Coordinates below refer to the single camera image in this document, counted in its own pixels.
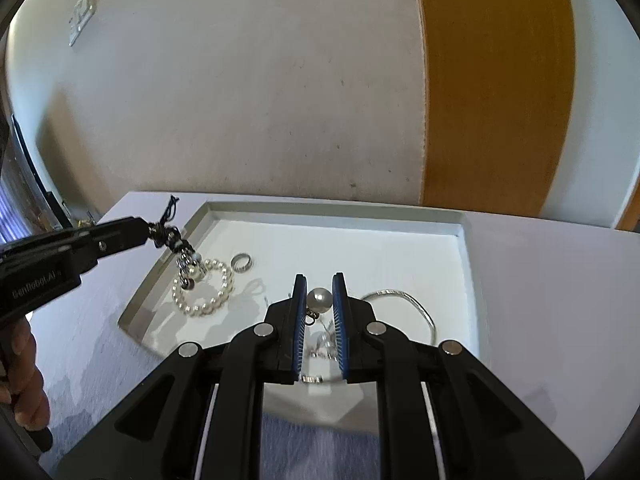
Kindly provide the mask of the person's left hand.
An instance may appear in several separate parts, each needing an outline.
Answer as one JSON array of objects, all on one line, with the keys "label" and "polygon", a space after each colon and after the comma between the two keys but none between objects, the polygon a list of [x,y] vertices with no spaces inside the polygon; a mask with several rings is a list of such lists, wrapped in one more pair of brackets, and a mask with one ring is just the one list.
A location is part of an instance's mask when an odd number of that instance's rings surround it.
[{"label": "person's left hand", "polygon": [[17,425],[29,431],[43,430],[50,422],[50,404],[36,367],[36,340],[26,318],[17,320],[2,342],[11,349],[13,359],[9,365],[1,362],[6,372],[1,402],[11,404],[16,399],[13,411]]}]

